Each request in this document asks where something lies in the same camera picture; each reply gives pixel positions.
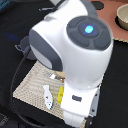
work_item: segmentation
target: blue light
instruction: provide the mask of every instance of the blue light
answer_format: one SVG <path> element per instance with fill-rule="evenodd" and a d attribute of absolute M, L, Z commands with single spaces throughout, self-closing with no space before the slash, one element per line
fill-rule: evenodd
<path fill-rule="evenodd" d="M 85 28 L 85 32 L 86 33 L 91 33 L 93 31 L 93 26 L 91 25 L 88 25 L 86 28 Z"/>

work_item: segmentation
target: white plastic housing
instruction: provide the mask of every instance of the white plastic housing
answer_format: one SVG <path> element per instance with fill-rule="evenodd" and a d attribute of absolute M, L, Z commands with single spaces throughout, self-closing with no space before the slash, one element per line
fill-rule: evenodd
<path fill-rule="evenodd" d="M 45 20 L 32 28 L 60 56 L 66 82 L 80 90 L 92 89 L 100 84 L 113 49 L 113 39 L 104 51 L 79 47 L 69 39 L 66 31 L 68 22 L 77 16 L 87 15 L 87 10 L 80 0 L 67 0 L 65 6 L 47 15 Z M 40 56 L 37 51 L 33 52 L 38 59 Z"/>

